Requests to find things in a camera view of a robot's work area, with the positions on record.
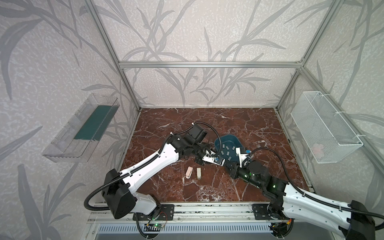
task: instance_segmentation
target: aluminum frame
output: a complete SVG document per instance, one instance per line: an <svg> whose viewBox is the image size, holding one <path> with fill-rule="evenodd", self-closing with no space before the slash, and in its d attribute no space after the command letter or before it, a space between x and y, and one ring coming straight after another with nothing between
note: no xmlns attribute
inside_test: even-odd
<svg viewBox="0 0 384 240"><path fill-rule="evenodd" d="M275 113L276 113L277 119L279 120L280 125L281 125L281 127L283 129L285 137L287 138L288 143L289 143L289 145L290 145L290 147L292 149L293 155L296 158L296 162L299 165L299 168L300 168L300 170L301 170L301 172L303 174L304 180L307 183L307 186L310 189L313 188L316 191L316 187L313 185L313 181L312 181L310 175L307 172L307 168L303 164L303 159L302 159L301 155L299 154L299 151L297 150L296 145L291 140L293 138L292 138L291 134L289 133L287 126L285 125L283 119L281 118L279 111L277 111L275 109Z"/></svg>
<svg viewBox="0 0 384 240"><path fill-rule="evenodd" d="M121 68L298 68L300 62L121 61Z"/></svg>
<svg viewBox="0 0 384 240"><path fill-rule="evenodd" d="M128 151L128 148L129 148L129 144L131 143L131 140L132 140L132 137L133 137L133 134L135 133L135 128L136 128L136 125L137 125L137 122L139 121L139 117L140 117L140 114L141 114L141 110L138 110L138 114L133 122L133 127L131 128L131 131L129 133L129 136L125 142L125 146L124 146L124 151L123 153L120 155L120 159L119 159L119 162L118 164L116 165L116 169L121 169L121 166L124 162L124 158L125 158L125 155L127 154L127 151Z"/></svg>
<svg viewBox="0 0 384 240"><path fill-rule="evenodd" d="M304 53L304 56L301 58L301 65L296 69L293 77L291 78L291 81L288 83L287 88L285 89L283 95L281 96L279 102L277 103L277 109L279 110L285 101L285 99L288 97L290 91L292 90L293 86L295 85L298 75L299 75L299 69L301 67L304 67L311 55L313 54L315 48L319 44L320 40L324 36L325 31L328 29L330 24L332 23L333 19L336 17L337 13L339 12L344 0L333 0L331 5L328 8L327 13L325 14L325 17L323 21L321 22L317 32L315 33L314 37L311 40L311 43L309 44L307 50Z"/></svg>
<svg viewBox="0 0 384 240"><path fill-rule="evenodd" d="M357 134L361 135L360 140L363 143L361 149L364 154L369 158L372 164L384 175L384 158L379 150L374 146L374 144L364 136L364 133L360 130L358 126L353 122L353 120L349 117L349 115L343 110L343 108L328 94L326 89L319 84L319 82L315 79L315 77L305 68L302 67L299 69L299 73L307 80L307 82L313 87L315 91L320 91L325 97L329 100L329 102L336 108L337 111L341 112L341 116L348 123L348 125L352 128L352 130Z"/></svg>
<svg viewBox="0 0 384 240"><path fill-rule="evenodd" d="M112 59L113 65L115 66L115 68L118 72L118 75L120 76L124 86L126 87L128 94L132 98L132 101L134 102L136 109L140 110L141 107L139 105L139 102L137 101L135 94L133 93L133 90L132 90L131 86L129 85L127 77L125 76L124 72L122 71L122 69L119 66L119 60L116 56L115 51L113 50L113 47L112 47L111 41L109 40L108 34L107 34L106 30L104 29L104 26L101 22L101 19L100 19L100 16L98 14L98 11L96 9L96 6L94 5L92 0L84 0L84 3L85 3L85 8L87 9L87 12L90 14L91 19L92 19L93 23L95 24L96 29L99 32L99 34L100 34L100 36L101 36L101 38L105 44L105 47L108 50L109 56Z"/></svg>

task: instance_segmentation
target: pink object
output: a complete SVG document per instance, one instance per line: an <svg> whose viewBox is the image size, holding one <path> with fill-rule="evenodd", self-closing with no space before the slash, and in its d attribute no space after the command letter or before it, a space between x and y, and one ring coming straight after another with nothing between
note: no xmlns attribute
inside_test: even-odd
<svg viewBox="0 0 384 240"><path fill-rule="evenodd" d="M187 179L189 179L191 177L192 171L193 171L193 168L192 167L188 167L187 172L185 173L185 177Z"/></svg>
<svg viewBox="0 0 384 240"><path fill-rule="evenodd" d="M319 144L319 143L313 144L312 152L313 152L313 155L315 156L315 158L320 159L320 158L324 157L323 149L324 149L323 144Z"/></svg>

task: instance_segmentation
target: marble surface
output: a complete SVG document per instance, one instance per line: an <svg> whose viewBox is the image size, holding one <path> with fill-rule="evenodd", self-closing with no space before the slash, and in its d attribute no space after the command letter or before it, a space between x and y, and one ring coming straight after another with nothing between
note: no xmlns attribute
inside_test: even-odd
<svg viewBox="0 0 384 240"><path fill-rule="evenodd" d="M220 136L237 136L248 149L266 146L276 150L295 184L308 189L273 108L143 109L122 169L159 149L170 132L184 130L197 120L211 124ZM215 139L216 135L208 130L204 141L213 145ZM272 176L286 179L280 161L272 152L258 151L253 159L269 167ZM194 170L191 178L186 179L189 166ZM200 180L196 176L197 167L201 167ZM240 179L231 179L223 167L200 166L194 162L194 157L182 158L165 167L146 181L138 192L154 194L160 202L268 201L256 187Z"/></svg>

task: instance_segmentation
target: metal rail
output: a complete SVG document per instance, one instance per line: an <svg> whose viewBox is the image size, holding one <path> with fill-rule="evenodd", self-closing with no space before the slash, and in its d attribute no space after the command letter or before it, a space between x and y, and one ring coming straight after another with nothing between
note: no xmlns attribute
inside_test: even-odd
<svg viewBox="0 0 384 240"><path fill-rule="evenodd" d="M127 77L125 76L124 72L122 71L122 69L119 66L119 60L116 56L115 51L113 50L113 47L112 47L111 41L109 40L108 34L107 34L106 30L104 29L104 26L101 22L101 19L100 19L98 12L97 12L96 6L94 5L92 0L84 0L84 3L85 3L85 7L86 7L89 15L91 16L93 23L96 26L97 31L99 32L99 34L100 34L100 36L101 36L101 38L105 44L105 47L108 50L108 53L109 53L109 55L112 59L112 62L113 62L114 66L118 72L119 77L121 78L121 81L123 82L124 86L126 87L128 94L132 98L132 101L134 102L136 109L140 110L139 102L137 101L135 94L133 93L132 88L129 85Z"/></svg>
<svg viewBox="0 0 384 240"><path fill-rule="evenodd" d="M121 61L121 68L298 68L299 62Z"/></svg>

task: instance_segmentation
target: black mounting plate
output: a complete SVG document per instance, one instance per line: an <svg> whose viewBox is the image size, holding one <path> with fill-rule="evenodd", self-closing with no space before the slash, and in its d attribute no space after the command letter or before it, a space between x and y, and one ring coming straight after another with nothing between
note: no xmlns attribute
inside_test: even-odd
<svg viewBox="0 0 384 240"><path fill-rule="evenodd" d="M160 205L160 212L164 212L167 216L164 214L160 214L156 219L154 220L173 220L173 214L175 210L174 204L161 204ZM139 221L149 221L151 218L148 215L142 214L142 213L134 213L133 214L133 220L136 221L136 215L139 216Z"/></svg>
<svg viewBox="0 0 384 240"><path fill-rule="evenodd" d="M255 220L274 220L267 211L268 204L252 204Z"/></svg>

